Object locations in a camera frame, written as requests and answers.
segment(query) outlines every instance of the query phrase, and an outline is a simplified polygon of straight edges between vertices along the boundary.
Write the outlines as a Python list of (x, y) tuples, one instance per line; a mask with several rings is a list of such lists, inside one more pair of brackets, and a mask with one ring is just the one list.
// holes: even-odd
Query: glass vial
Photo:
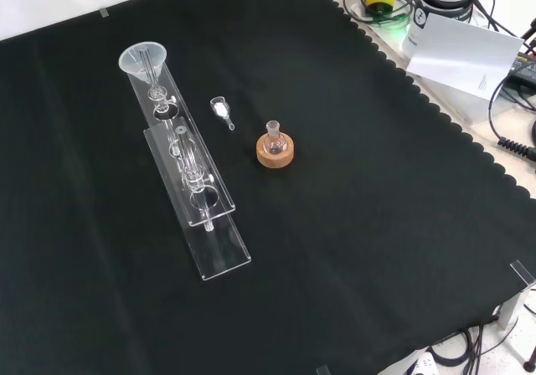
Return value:
[(268, 121), (266, 124), (268, 134), (265, 136), (264, 149), (266, 153), (277, 155), (286, 150), (287, 144), (285, 136), (279, 132), (279, 122)]

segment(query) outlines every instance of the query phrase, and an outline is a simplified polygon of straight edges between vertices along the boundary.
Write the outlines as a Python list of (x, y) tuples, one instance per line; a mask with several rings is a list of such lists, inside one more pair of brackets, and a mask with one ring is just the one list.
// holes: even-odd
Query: black cloth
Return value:
[[(0, 43), (9, 375), (375, 374), (536, 273), (536, 204), (332, 0), (133, 0)], [(167, 65), (252, 264), (203, 282), (117, 59)], [(229, 101), (235, 133), (214, 117)], [(296, 143), (255, 159), (268, 120)]]

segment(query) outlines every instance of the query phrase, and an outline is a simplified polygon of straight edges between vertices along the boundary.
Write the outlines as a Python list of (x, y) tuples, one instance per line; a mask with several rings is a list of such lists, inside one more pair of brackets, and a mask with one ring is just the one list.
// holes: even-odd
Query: glass apparatus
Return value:
[(268, 134), (263, 141), (263, 147), (266, 153), (271, 155), (278, 155), (284, 152), (287, 148), (285, 136), (279, 132), (279, 122), (268, 121), (266, 124), (266, 130)]
[(231, 121), (231, 108), (224, 97), (214, 97), (210, 101), (210, 106), (214, 111), (214, 114), (221, 118), (231, 131), (235, 130), (235, 124)]
[(208, 280), (251, 257), (230, 216), (235, 204), (169, 74), (166, 55), (161, 44), (134, 44), (121, 54), (119, 66), (128, 73), (146, 117), (147, 143), (184, 238), (202, 279)]

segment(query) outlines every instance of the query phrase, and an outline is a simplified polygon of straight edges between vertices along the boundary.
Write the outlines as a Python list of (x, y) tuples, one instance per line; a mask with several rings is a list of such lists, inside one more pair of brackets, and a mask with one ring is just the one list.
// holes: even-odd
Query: white paper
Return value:
[(430, 14), (408, 71), (490, 100), (522, 39)]

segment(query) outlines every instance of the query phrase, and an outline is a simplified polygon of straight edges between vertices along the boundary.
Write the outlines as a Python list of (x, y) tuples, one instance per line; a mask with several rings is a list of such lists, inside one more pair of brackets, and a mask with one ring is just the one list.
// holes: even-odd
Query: white power strip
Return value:
[(411, 375), (439, 375), (436, 362), (429, 352), (419, 357)]

